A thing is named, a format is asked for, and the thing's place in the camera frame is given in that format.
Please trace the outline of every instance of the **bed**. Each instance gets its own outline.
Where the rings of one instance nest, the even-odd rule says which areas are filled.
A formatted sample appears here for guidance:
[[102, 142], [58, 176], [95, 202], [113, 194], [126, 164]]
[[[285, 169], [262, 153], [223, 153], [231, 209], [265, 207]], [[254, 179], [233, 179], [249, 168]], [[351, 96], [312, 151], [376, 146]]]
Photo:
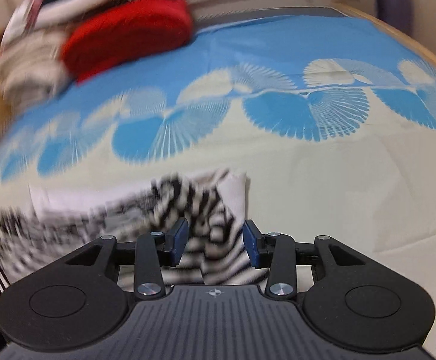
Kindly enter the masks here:
[[[436, 57], [344, 6], [200, 4], [187, 47], [72, 86], [13, 123], [0, 207], [24, 207], [29, 186], [241, 169], [262, 231], [331, 235], [436, 304]], [[306, 290], [309, 271], [298, 273]], [[436, 356], [436, 321], [425, 347]]]

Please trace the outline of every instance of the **purple cloth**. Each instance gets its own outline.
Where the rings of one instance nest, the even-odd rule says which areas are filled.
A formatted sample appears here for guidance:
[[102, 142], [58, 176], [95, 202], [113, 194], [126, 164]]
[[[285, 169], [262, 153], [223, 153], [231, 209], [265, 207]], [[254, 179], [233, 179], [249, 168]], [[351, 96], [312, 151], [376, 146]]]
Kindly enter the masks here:
[[376, 11], [381, 21], [413, 35], [413, 0], [376, 0]]

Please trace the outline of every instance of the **stack of folded clothes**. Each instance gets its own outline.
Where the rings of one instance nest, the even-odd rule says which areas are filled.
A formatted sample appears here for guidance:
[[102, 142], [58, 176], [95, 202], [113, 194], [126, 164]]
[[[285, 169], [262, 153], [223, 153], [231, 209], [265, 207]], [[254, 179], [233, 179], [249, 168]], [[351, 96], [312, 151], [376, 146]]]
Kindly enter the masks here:
[[25, 0], [6, 27], [0, 92], [16, 113], [122, 62], [189, 42], [185, 0]]

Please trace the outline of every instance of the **black circular housing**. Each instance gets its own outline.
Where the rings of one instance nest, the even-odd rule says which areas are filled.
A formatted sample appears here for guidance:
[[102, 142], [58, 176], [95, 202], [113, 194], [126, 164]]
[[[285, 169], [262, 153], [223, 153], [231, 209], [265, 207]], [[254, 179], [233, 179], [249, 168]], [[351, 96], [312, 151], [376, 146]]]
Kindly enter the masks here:
[[65, 351], [106, 337], [128, 310], [125, 293], [90, 266], [63, 264], [7, 288], [0, 328], [13, 342], [38, 351]]
[[423, 288], [376, 263], [336, 267], [308, 290], [303, 311], [331, 342], [367, 353], [422, 344], [435, 320]]

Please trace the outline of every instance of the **zebra print fabric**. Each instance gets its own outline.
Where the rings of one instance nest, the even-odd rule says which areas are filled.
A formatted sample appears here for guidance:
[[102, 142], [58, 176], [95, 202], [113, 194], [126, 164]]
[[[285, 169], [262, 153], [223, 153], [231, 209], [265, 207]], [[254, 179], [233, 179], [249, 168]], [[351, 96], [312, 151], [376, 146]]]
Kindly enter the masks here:
[[[167, 176], [149, 191], [81, 218], [53, 215], [44, 220], [18, 210], [0, 212], [0, 294], [17, 280], [104, 234], [118, 242], [168, 231], [178, 218], [190, 225], [190, 239], [176, 268], [162, 268], [167, 286], [176, 284], [260, 284], [268, 270], [251, 267], [242, 223], [223, 203], [216, 187]], [[133, 290], [133, 267], [120, 271], [118, 285]]]

